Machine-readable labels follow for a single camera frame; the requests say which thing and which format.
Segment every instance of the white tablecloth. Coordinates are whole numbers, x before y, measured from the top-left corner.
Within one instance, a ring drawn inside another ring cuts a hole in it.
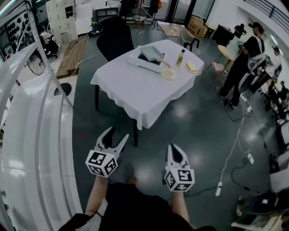
[[[168,55],[167,61],[176,74],[174,80],[166,80],[160,73],[128,64],[127,57],[132,51],[99,68],[91,80],[91,84],[100,86],[116,105],[123,107],[130,118],[137,120],[139,130],[152,126],[171,100],[178,99],[194,85],[196,76],[204,67],[204,62],[188,50],[182,65],[177,67],[178,55],[184,48],[171,40],[148,45]],[[194,63],[198,73],[188,72],[186,62]]]

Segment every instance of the wheel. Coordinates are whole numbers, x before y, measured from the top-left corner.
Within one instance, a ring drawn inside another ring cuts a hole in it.
[[[35,75],[41,75],[44,72],[45,65],[38,51],[33,52],[30,56],[27,66]]]
[[[34,38],[32,33],[30,33],[26,38],[26,45],[30,45],[34,43]],[[38,52],[38,50],[35,50],[32,55],[29,57],[27,61],[28,68],[34,73],[35,75],[41,75],[44,72],[45,65],[42,61],[42,58]]]

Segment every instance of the dark gray floor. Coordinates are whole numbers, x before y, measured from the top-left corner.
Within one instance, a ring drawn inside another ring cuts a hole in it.
[[[131,30],[135,44],[144,45],[162,39],[180,43],[180,38],[167,37],[163,32],[153,30],[151,26],[142,27],[141,32],[137,26]],[[96,40],[88,40],[83,59],[98,51]],[[219,56],[217,45],[210,39],[202,39],[200,49],[200,58],[205,62],[205,67]],[[88,171],[85,160],[89,150],[94,148],[97,137],[110,126],[117,128],[116,140],[126,133],[131,135],[125,152],[120,157],[120,167],[111,176],[112,182],[125,182],[125,169],[130,166],[135,170],[137,187],[142,192],[169,198],[167,186],[162,185],[161,171],[165,166],[166,147],[169,143],[175,143],[187,153],[191,167],[195,170],[196,183],[190,194],[216,186],[225,159],[236,138],[239,122],[230,121],[224,110],[223,101],[215,91],[215,73],[212,70],[203,71],[196,78],[193,88],[178,100],[170,102],[150,129],[139,132],[139,147],[135,148],[132,123],[122,108],[116,106],[106,93],[100,92],[100,112],[94,109],[94,86],[90,85],[90,80],[96,69],[106,63],[102,55],[82,63],[76,84],[72,139],[75,176],[83,210],[95,179]],[[255,95],[250,103],[262,129],[268,151],[264,148],[256,120],[253,116],[246,118],[244,140],[249,143],[242,141],[242,144],[244,149],[250,144],[255,164],[236,171],[234,177],[240,184],[264,190],[270,187],[268,152],[278,152],[275,126],[270,114],[265,112],[260,96]],[[240,107],[235,111],[227,109],[232,118],[241,116]],[[215,190],[211,190],[196,197],[186,198],[193,224],[213,225],[219,231],[231,230],[230,223],[236,219],[238,197],[247,191],[231,181],[230,172],[235,166],[242,165],[243,157],[246,156],[237,146],[224,172],[223,188],[219,197],[215,197]]]

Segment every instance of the bottle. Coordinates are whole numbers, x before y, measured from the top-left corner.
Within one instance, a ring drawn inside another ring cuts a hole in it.
[[[179,54],[179,57],[177,58],[177,67],[181,65],[182,60],[184,59],[184,53],[185,53],[185,49],[182,49],[181,54]]]

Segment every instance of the bread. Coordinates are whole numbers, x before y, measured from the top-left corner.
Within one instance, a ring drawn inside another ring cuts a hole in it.
[[[193,63],[186,63],[186,68],[191,72],[197,72],[198,69]]]

